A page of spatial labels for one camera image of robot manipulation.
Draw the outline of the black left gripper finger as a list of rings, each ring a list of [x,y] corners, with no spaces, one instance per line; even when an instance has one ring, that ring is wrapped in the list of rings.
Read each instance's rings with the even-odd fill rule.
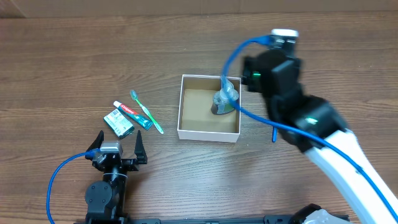
[[[142,134],[140,131],[137,132],[134,153],[136,155],[136,160],[138,164],[147,164],[147,154],[144,149]]]
[[[93,141],[93,143],[89,146],[89,148],[86,151],[89,152],[95,149],[99,149],[103,141],[104,141],[104,132],[101,130],[97,135],[96,139]]]

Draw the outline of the Colgate toothpaste tube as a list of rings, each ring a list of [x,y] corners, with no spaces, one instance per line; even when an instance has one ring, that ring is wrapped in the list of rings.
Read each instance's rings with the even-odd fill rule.
[[[137,113],[130,107],[126,106],[125,104],[119,102],[119,101],[114,101],[113,105],[126,115],[128,115],[130,118],[132,118],[135,122],[140,124],[145,130],[148,130],[151,128],[153,125],[153,122],[149,119],[147,119],[145,116]]]

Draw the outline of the green white soap bar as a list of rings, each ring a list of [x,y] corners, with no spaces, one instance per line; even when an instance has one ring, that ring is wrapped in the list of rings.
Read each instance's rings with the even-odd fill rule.
[[[134,125],[118,109],[113,110],[103,119],[119,139],[125,138],[134,131]]]

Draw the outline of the blue disposable razor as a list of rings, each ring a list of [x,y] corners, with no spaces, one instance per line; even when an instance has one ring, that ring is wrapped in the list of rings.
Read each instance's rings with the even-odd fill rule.
[[[272,142],[276,142],[277,140],[277,128],[273,127],[272,129]]]

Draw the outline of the clear soap pump bottle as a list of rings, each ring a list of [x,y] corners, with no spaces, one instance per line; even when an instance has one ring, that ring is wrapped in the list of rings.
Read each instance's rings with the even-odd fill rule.
[[[213,95],[213,104],[211,112],[214,115],[224,115],[231,113],[235,107],[231,103],[239,100],[239,92],[234,88],[234,85],[227,78],[221,80],[221,89]]]

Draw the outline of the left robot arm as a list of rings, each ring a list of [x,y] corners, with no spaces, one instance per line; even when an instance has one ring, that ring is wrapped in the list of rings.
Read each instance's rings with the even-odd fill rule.
[[[92,166],[103,173],[103,179],[93,182],[85,192],[88,205],[85,223],[132,223],[124,212],[127,190],[127,173],[139,170],[147,164],[147,154],[142,142],[142,134],[137,133],[134,148],[135,158],[123,158],[123,148],[118,141],[105,141],[104,132],[86,150],[85,158]]]

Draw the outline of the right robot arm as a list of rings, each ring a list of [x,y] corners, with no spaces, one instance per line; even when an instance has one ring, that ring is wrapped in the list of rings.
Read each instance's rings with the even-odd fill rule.
[[[397,223],[397,198],[364,155],[347,122],[325,99],[305,94],[301,61],[281,50],[245,57],[242,78],[261,93],[271,125],[333,182],[363,223]]]

